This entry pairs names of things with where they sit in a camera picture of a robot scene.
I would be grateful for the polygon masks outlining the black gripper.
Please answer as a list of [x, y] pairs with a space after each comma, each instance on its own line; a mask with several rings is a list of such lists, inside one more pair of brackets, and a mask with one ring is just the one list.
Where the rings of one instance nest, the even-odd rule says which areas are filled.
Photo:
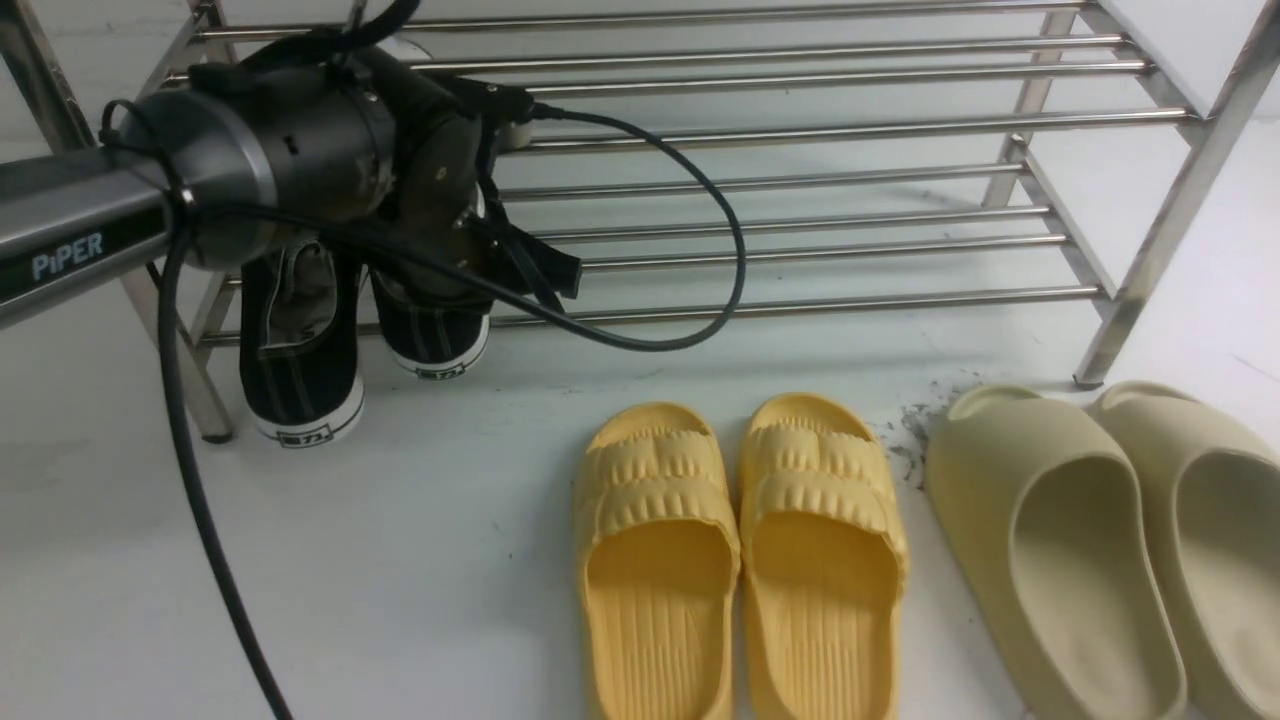
[[471, 79], [430, 79], [379, 47], [355, 53], [396, 119], [396, 187], [375, 227], [399, 243], [512, 293], [559, 307], [576, 299], [579, 258], [515, 225], [492, 177], [502, 118]]

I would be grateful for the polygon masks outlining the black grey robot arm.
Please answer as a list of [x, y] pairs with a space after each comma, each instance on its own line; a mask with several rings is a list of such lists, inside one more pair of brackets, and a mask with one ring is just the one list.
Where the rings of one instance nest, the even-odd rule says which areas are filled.
[[[255, 205], [390, 236], [358, 256], [411, 299], [467, 306], [483, 291], [575, 299], [581, 261], [500, 219], [492, 154], [502, 111], [531, 99], [461, 78], [430, 79], [379, 47], [342, 67], [206, 67], [151, 94], [96, 149], [3, 165], [3, 323], [165, 256], [229, 272], [283, 250], [298, 227], [215, 217]], [[442, 273], [452, 266], [453, 275]]]

